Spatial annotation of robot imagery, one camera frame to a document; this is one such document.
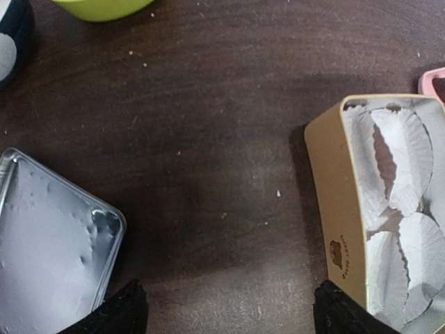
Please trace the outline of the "beige bear tin lid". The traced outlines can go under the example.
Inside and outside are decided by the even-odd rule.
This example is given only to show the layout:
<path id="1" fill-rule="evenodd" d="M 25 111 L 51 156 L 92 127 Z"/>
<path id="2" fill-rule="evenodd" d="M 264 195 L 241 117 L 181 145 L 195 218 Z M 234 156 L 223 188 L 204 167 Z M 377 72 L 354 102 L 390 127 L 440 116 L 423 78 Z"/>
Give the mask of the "beige bear tin lid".
<path id="1" fill-rule="evenodd" d="M 96 310 L 127 224 L 23 152 L 1 155 L 1 332 L 58 333 Z"/>

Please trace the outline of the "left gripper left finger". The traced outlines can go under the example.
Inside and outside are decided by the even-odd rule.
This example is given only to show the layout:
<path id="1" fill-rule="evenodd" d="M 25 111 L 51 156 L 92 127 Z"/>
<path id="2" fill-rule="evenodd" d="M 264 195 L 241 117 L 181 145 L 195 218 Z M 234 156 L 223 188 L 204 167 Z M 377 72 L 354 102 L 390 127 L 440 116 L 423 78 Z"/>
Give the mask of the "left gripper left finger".
<path id="1" fill-rule="evenodd" d="M 94 312 L 60 334 L 144 334 L 148 315 L 147 293 L 140 281 L 133 279 Z"/>

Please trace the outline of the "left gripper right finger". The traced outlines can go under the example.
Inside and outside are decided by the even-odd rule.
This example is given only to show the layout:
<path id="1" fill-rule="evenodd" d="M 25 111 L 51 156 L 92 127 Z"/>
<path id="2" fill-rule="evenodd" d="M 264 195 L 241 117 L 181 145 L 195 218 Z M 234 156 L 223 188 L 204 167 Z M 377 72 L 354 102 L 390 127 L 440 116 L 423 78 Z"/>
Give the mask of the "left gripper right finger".
<path id="1" fill-rule="evenodd" d="M 314 297 L 316 334 L 399 334 L 365 311 L 331 280 L 322 282 Z"/>

